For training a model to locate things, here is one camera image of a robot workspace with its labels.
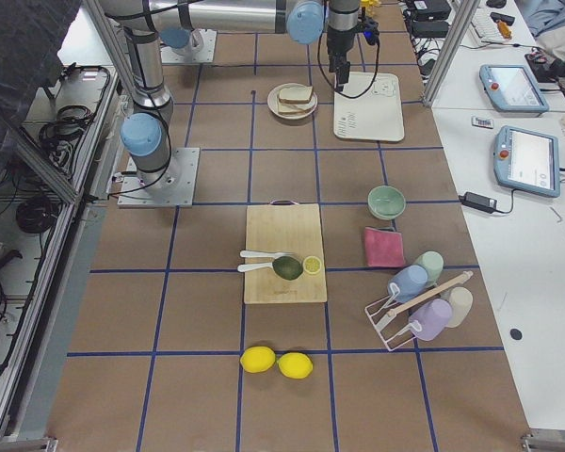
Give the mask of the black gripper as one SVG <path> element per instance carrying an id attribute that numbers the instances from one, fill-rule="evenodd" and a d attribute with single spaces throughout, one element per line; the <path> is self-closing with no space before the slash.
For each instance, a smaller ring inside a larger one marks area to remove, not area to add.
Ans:
<path id="1" fill-rule="evenodd" d="M 342 92 L 349 79 L 349 62 L 345 55 L 329 55 L 329 72 L 334 74 L 335 91 Z"/>

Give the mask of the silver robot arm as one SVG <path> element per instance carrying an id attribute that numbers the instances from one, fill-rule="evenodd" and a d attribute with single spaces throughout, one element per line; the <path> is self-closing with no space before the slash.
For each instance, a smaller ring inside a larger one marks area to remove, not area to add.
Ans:
<path id="1" fill-rule="evenodd" d="M 329 72 L 334 74 L 334 90 L 342 92 L 348 82 L 352 49 L 361 10 L 360 0 L 330 0 L 328 2 L 327 52 Z"/>
<path id="2" fill-rule="evenodd" d="M 179 175 L 168 141 L 172 97 L 165 84 L 160 43 L 184 49 L 192 33 L 214 31 L 287 34 L 300 44 L 322 33 L 320 1 L 102 1 L 105 17 L 123 28 L 134 90 L 132 116 L 120 136 L 141 183 L 168 184 Z"/>

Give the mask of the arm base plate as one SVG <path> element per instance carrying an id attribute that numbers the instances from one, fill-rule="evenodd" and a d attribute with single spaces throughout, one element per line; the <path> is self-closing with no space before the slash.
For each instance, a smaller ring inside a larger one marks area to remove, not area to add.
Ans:
<path id="1" fill-rule="evenodd" d="M 210 29 L 168 29 L 160 34 L 164 65 L 211 64 L 215 56 L 217 32 Z"/>
<path id="2" fill-rule="evenodd" d="M 124 176 L 118 195 L 119 208 L 191 207 L 195 192 L 199 148 L 175 148 L 165 174 L 137 171 L 129 158 L 127 170 L 134 174 Z"/>

